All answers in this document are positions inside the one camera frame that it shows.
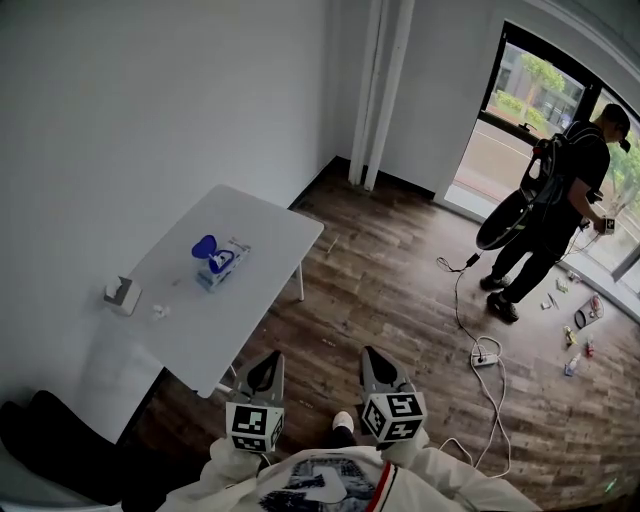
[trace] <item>white extension cord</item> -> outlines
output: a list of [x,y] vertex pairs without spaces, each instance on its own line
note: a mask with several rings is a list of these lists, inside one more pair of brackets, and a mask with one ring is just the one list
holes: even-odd
[[[498,345],[498,353],[494,354],[493,352],[489,352],[484,347],[484,345],[480,345],[478,342],[480,340],[482,340],[482,339],[492,341],[496,345]],[[449,441],[453,441],[454,443],[456,443],[458,445],[458,448],[460,448],[464,452],[464,454],[469,458],[469,464],[471,466],[473,466],[474,468],[478,469],[478,466],[480,465],[480,462],[482,461],[482,457],[484,457],[485,453],[487,453],[487,451],[489,450],[489,447],[491,446],[491,443],[493,443],[493,435],[494,435],[494,433],[496,431],[496,426],[500,427],[500,432],[502,433],[502,436],[507,441],[508,466],[507,466],[507,470],[504,473],[500,473],[499,475],[491,476],[490,478],[503,477],[511,470],[511,442],[509,441],[509,436],[505,432],[504,426],[502,425],[502,420],[500,419],[500,410],[502,409],[502,404],[504,403],[504,398],[505,398],[505,396],[507,394],[507,370],[504,367],[504,363],[502,362],[502,359],[500,359],[501,355],[502,355],[502,344],[498,340],[496,340],[494,338],[491,338],[490,336],[480,336],[477,339],[474,339],[473,347],[471,348],[471,352],[469,353],[469,365],[471,366],[471,369],[473,370],[473,373],[475,373],[476,377],[478,377],[478,380],[480,381],[480,385],[482,386],[482,391],[484,392],[485,396],[491,402],[491,405],[493,405],[493,409],[495,411],[495,419],[493,421],[493,427],[491,428],[491,435],[489,436],[489,443],[487,444],[487,446],[484,449],[484,451],[480,454],[480,457],[478,457],[478,460],[476,461],[476,463],[475,464],[473,463],[473,457],[471,457],[469,452],[467,450],[465,450],[464,447],[460,444],[460,442],[457,439],[455,439],[454,437],[450,437],[444,443],[442,443],[442,445],[440,446],[440,450],[442,450],[444,448],[444,446]],[[478,370],[476,368],[477,366],[486,366],[487,364],[490,364],[490,363],[488,363],[488,361],[494,361],[494,360],[497,361],[498,365],[502,369],[502,398],[500,399],[500,403],[498,403],[498,404],[496,404],[496,401],[491,396],[491,393],[489,393],[489,390],[487,389],[487,386],[485,385],[484,381],[482,380],[482,377],[480,376],[480,374],[478,373]]]

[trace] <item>table top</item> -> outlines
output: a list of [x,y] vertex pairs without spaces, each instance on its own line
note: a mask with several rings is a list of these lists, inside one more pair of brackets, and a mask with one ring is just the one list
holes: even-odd
[[[324,226],[226,185],[215,186],[129,276],[142,288],[123,324],[169,371],[209,396]],[[236,238],[251,252],[213,293],[196,282],[191,247]],[[153,306],[168,306],[154,319]]]

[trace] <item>black fabric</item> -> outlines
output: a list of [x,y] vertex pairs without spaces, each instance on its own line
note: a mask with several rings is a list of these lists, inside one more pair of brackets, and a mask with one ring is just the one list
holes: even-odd
[[327,438],[325,448],[329,450],[336,450],[338,448],[346,448],[348,446],[356,446],[356,438],[353,433],[347,427],[334,428],[329,437]]
[[505,300],[520,302],[544,279],[559,259],[556,251],[562,254],[567,248],[569,240],[562,240],[563,237],[553,236],[542,229],[540,224],[529,223],[522,233],[500,251],[491,272],[494,279],[503,278],[527,252],[533,252],[518,276],[502,291]]
[[560,199],[554,204],[535,205],[531,220],[544,223],[547,231],[568,241],[582,220],[567,199],[569,189],[579,178],[593,191],[598,190],[607,174],[610,156],[602,131],[593,123],[576,121],[564,135],[571,145],[562,150],[555,170],[554,186],[558,187]]
[[198,478],[155,452],[115,446],[47,391],[26,409],[0,408],[0,439],[33,473],[98,503],[122,501],[125,511],[157,510],[167,492]]

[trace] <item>black wheel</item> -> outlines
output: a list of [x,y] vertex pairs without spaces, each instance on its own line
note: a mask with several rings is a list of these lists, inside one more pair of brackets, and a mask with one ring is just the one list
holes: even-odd
[[483,222],[476,235],[476,245],[483,251],[504,247],[526,225],[529,203],[516,190],[502,201]]

